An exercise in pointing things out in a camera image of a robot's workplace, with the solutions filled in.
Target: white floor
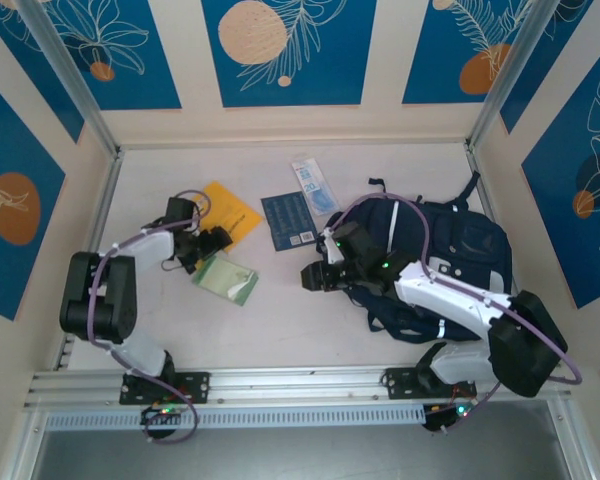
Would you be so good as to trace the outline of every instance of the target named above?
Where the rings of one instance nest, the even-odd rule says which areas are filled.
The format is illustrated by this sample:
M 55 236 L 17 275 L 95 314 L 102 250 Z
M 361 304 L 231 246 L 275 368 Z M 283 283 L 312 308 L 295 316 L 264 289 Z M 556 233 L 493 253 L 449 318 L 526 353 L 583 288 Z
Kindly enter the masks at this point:
M 218 180 L 263 214 L 260 199 L 299 191 L 290 162 L 315 157 L 345 208 L 378 191 L 369 177 L 382 177 L 388 190 L 427 200 L 448 200 L 471 176 L 461 144 L 296 145 L 131 150 L 126 153 L 104 232 L 102 249 L 161 216 L 167 198 Z M 481 211 L 474 192 L 473 210 Z M 320 230 L 328 216 L 315 218 Z M 259 272 L 244 307 L 191 284 L 182 270 L 159 268 L 138 278 L 138 322 L 174 357 L 177 368 L 246 368 L 387 365 L 414 363 L 428 345 L 371 333 L 365 311 L 345 294 L 302 289 L 300 270 L 319 259 L 313 245 L 276 252 L 263 221 L 229 255 Z M 91 345 L 78 342 L 70 369 L 117 368 Z

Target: backpack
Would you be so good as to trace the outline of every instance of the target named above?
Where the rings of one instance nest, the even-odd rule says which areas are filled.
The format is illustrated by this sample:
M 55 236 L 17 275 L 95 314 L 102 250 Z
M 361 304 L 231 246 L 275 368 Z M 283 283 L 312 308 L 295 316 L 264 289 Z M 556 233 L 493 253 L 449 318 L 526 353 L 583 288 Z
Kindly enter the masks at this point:
M 507 235 L 485 215 L 469 211 L 467 199 L 479 177 L 480 174 L 474 172 L 462 193 L 449 202 L 422 203 L 422 197 L 414 202 L 430 228 L 427 264 L 435 271 L 476 287 L 510 293 L 511 247 Z M 370 179 L 369 184 L 382 185 L 386 193 L 382 179 Z M 327 227 L 341 215 L 342 212 L 335 213 Z M 387 252 L 401 250 L 417 258 L 422 253 L 422 221 L 404 202 L 370 198 L 354 207 L 344 221 L 355 221 L 364 227 L 376 245 Z M 320 244 L 318 251 L 326 256 Z M 354 304 L 368 310 L 367 320 L 372 332 L 386 330 L 394 339 L 409 343 L 440 338 L 479 340 L 475 333 L 452 319 L 423 307 L 373 295 L 362 286 L 352 285 L 344 291 Z

